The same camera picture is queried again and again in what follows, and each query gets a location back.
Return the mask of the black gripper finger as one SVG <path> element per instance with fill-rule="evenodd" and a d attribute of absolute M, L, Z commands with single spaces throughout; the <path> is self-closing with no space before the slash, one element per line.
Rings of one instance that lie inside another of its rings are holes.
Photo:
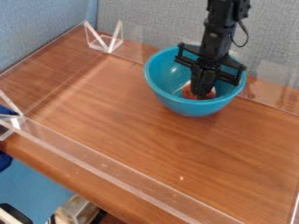
<path fill-rule="evenodd" d="M 193 68 L 190 70 L 190 92 L 193 95 L 201 93 L 201 69 Z"/>
<path fill-rule="evenodd" d="M 206 96 L 206 94 L 210 92 L 210 89 L 214 86 L 214 82 L 218 78 L 218 72 L 216 70 L 205 70 L 202 74 L 202 90 L 201 90 L 201 98 Z"/>

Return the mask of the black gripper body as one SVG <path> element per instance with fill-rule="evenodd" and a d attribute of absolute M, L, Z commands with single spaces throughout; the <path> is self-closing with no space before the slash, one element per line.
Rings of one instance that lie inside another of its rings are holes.
<path fill-rule="evenodd" d="M 240 82 L 241 74 L 245 72 L 245 66 L 238 63 L 226 54 L 220 59 L 205 59 L 200 54 L 200 47 L 197 45 L 189 45 L 180 43 L 177 45 L 178 52 L 174 56 L 174 61 L 188 67 L 200 68 L 200 85 L 202 83 L 202 74 L 205 70 L 216 70 L 218 72 L 218 78 L 216 81 L 224 81 L 228 84 L 237 86 Z"/>

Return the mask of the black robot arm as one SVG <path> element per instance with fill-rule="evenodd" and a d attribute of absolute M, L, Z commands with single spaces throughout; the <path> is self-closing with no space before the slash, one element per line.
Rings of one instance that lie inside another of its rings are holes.
<path fill-rule="evenodd" d="M 200 45 L 180 43 L 174 61 L 190 69 L 190 93 L 202 98 L 217 80 L 237 85 L 246 67 L 229 57 L 230 44 L 241 20 L 248 17 L 249 0 L 208 0 L 208 17 Z"/>

